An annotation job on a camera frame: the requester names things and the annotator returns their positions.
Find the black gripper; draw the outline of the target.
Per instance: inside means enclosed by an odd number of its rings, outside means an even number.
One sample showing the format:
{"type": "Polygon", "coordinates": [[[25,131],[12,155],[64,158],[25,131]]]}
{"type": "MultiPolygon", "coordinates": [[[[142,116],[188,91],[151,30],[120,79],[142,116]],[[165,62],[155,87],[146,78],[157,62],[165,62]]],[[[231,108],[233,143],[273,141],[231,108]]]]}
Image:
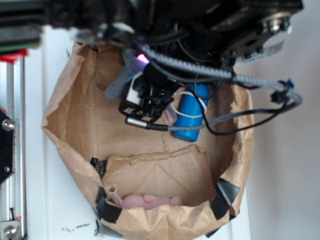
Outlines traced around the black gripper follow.
{"type": "Polygon", "coordinates": [[[135,111],[138,118],[159,119],[168,105],[173,102],[174,93],[182,85],[171,79],[151,63],[147,64],[142,76],[134,82],[141,102],[135,111]]]}

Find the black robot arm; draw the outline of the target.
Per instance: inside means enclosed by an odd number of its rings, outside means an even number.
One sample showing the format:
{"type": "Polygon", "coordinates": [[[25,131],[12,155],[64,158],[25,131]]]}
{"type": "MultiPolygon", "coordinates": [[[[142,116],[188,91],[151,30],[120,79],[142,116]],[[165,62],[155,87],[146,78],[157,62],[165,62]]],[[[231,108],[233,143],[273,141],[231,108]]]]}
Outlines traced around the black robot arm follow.
{"type": "Polygon", "coordinates": [[[43,26],[73,31],[92,49],[117,44],[149,63],[119,80],[120,112],[130,122],[156,121],[179,86],[223,82],[270,88],[276,116],[302,103],[285,82],[238,75],[232,67],[267,53],[266,43],[289,32],[300,0],[3,0],[0,59],[13,62],[41,43],[43,26]]]}

